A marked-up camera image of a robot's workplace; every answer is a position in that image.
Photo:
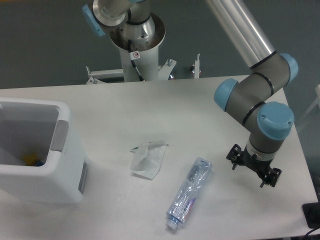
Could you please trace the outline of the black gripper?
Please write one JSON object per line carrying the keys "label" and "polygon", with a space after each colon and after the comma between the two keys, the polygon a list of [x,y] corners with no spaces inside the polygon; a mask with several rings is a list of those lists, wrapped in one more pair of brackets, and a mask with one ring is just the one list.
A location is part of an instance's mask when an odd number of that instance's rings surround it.
{"label": "black gripper", "polygon": [[271,168],[271,161],[260,161],[257,159],[255,154],[250,155],[247,148],[242,151],[242,148],[235,144],[226,156],[226,159],[232,163],[232,170],[235,170],[237,166],[242,166],[243,164],[254,171],[259,178],[262,180],[260,188],[264,185],[275,187],[277,181],[282,173],[279,168]]}

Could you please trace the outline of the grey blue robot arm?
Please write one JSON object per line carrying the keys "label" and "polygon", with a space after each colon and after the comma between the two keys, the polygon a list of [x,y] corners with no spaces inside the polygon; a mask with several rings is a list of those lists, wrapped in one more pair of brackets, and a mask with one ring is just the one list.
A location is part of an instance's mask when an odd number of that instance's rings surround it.
{"label": "grey blue robot arm", "polygon": [[[109,35],[121,55],[124,80],[159,81],[162,67],[157,51],[165,38],[162,20],[148,0],[89,0],[82,14],[92,31]],[[298,74],[296,60],[279,54],[241,0],[209,0],[209,9],[251,69],[242,81],[224,80],[214,93],[215,103],[250,133],[244,149],[234,145],[227,159],[254,171],[263,185],[274,187],[281,170],[270,166],[294,124],[292,110],[268,102]]]}

